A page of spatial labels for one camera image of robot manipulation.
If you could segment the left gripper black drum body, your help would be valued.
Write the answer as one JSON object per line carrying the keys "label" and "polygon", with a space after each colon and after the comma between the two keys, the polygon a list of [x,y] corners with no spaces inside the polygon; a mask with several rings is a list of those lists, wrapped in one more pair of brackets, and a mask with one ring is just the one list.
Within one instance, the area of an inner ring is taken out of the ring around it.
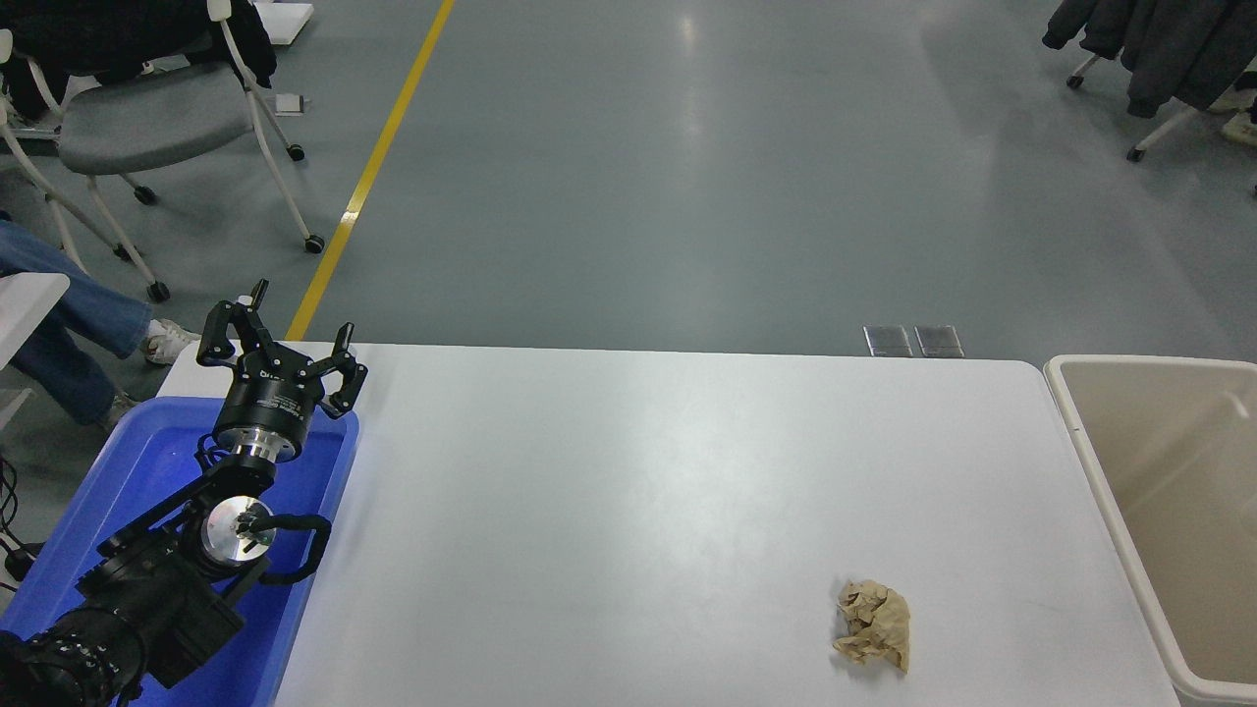
{"label": "left gripper black drum body", "polygon": [[269,372],[260,364],[238,359],[212,438],[217,447],[243,447],[246,437],[263,431],[278,439],[274,447],[279,452],[300,452],[324,394],[317,380],[298,380],[293,371]]}

